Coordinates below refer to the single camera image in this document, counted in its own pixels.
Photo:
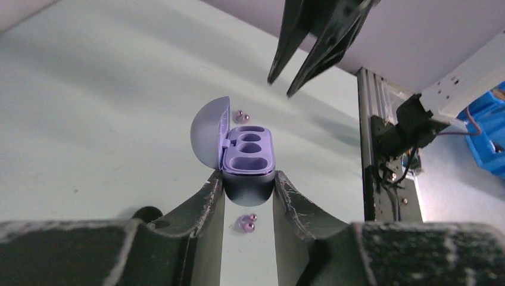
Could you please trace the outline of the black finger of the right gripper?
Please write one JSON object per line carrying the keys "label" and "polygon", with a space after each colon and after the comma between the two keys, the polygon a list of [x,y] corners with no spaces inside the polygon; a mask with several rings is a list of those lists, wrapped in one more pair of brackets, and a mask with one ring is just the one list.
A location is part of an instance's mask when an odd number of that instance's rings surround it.
{"label": "black finger of the right gripper", "polygon": [[278,46],[267,77],[269,85],[279,77],[303,40],[313,31],[315,7],[316,1],[312,0],[285,1]]}
{"label": "black finger of the right gripper", "polygon": [[308,81],[338,64],[379,1],[317,1],[310,8],[309,33],[316,41],[287,91],[292,97]]}

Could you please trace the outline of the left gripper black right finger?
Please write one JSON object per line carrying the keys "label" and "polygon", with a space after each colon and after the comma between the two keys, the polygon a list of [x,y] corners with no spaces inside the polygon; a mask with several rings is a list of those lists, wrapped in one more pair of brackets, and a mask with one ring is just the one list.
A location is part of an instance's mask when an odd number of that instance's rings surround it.
{"label": "left gripper black right finger", "polygon": [[273,189],[273,226],[279,285],[331,285],[327,242],[348,224],[300,193],[278,170]]}

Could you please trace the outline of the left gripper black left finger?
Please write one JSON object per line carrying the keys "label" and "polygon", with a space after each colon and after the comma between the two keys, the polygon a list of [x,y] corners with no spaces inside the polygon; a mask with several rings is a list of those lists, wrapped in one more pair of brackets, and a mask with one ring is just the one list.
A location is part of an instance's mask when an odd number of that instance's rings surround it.
{"label": "left gripper black left finger", "polygon": [[224,230],[224,179],[214,171],[201,189],[149,227],[161,260],[149,266],[148,285],[219,285]]}

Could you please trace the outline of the purple earbud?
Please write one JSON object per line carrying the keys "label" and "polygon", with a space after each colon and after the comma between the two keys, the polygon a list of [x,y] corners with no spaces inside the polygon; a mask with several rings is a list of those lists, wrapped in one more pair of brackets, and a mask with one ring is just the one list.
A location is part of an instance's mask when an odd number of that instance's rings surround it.
{"label": "purple earbud", "polygon": [[255,213],[243,214],[236,220],[236,226],[239,227],[244,233],[252,233],[255,231],[255,223],[258,216]]}
{"label": "purple earbud", "polygon": [[238,110],[235,116],[235,122],[237,124],[246,124],[250,120],[250,116],[244,113],[242,110]]}

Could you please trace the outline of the purple earbud charging case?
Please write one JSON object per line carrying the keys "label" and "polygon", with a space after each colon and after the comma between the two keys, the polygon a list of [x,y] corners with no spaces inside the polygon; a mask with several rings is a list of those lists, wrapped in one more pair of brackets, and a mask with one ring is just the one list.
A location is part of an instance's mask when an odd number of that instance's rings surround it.
{"label": "purple earbud charging case", "polygon": [[230,99],[216,98],[194,117],[190,141],[197,159],[223,175],[227,197],[254,207],[273,192],[276,159],[271,132],[261,126],[230,127]]}

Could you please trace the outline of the black earbud charging case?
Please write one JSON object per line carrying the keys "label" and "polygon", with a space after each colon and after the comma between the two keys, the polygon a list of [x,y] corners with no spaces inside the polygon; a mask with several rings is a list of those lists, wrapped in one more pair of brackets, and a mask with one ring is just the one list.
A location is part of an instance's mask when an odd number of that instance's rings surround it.
{"label": "black earbud charging case", "polygon": [[145,206],[137,211],[132,216],[132,219],[139,219],[143,223],[151,223],[163,216],[163,212],[154,206]]}

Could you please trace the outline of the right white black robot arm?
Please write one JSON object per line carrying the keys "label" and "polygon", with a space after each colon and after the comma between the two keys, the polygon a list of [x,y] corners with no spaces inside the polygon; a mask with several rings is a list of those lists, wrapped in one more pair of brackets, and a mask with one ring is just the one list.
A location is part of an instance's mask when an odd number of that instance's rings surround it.
{"label": "right white black robot arm", "polygon": [[[378,1],[286,1],[278,46],[267,77],[272,84],[308,35],[316,41],[287,90],[338,64],[358,37]],[[396,112],[397,124],[376,140],[379,152],[396,157],[425,147],[467,107],[504,78],[504,32],[500,31],[454,70],[412,95]]]}

